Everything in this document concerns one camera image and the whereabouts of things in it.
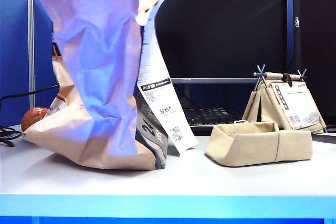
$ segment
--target hang tag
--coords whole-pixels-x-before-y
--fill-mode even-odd
[[[305,82],[293,82],[292,87],[274,82],[272,88],[293,130],[319,123],[319,111]]]
[[[162,58],[155,16],[164,0],[152,7],[143,30],[138,88],[179,153],[197,144]]]

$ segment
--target black keyboard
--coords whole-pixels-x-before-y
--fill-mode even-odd
[[[212,128],[216,124],[234,123],[241,120],[242,115],[235,111],[226,111],[223,108],[217,109],[183,109],[185,117],[191,130],[195,135],[210,135]]]

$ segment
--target fabric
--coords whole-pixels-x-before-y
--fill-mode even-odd
[[[266,73],[266,82],[270,86],[273,82],[281,82],[283,78],[282,73]],[[300,80],[300,76],[297,74],[290,74],[290,79],[292,81]],[[261,121],[262,122],[276,122],[280,128],[285,130],[292,130],[275,94],[272,87],[266,88],[263,82],[260,82],[257,91],[251,93],[250,99],[246,106],[243,120],[248,122],[257,122],[258,111],[260,111],[261,106]],[[323,128],[326,127],[324,120],[319,114],[320,122],[299,129],[298,131],[310,131],[312,134],[322,133]]]
[[[225,166],[310,159],[309,131],[280,131],[276,123],[216,125],[205,154]]]

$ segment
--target blue partition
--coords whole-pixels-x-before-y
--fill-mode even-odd
[[[0,0],[0,97],[29,92],[27,0]],[[19,124],[29,97],[1,103],[0,125]]]
[[[34,0],[35,90],[56,84],[52,55],[52,23],[40,0]],[[48,108],[58,92],[57,88],[35,94],[35,106]]]

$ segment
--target white desk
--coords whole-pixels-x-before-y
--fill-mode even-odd
[[[0,215],[336,217],[336,144],[313,142],[310,161],[229,168],[204,156],[208,137],[198,140],[149,172],[81,167],[25,140],[0,145]]]

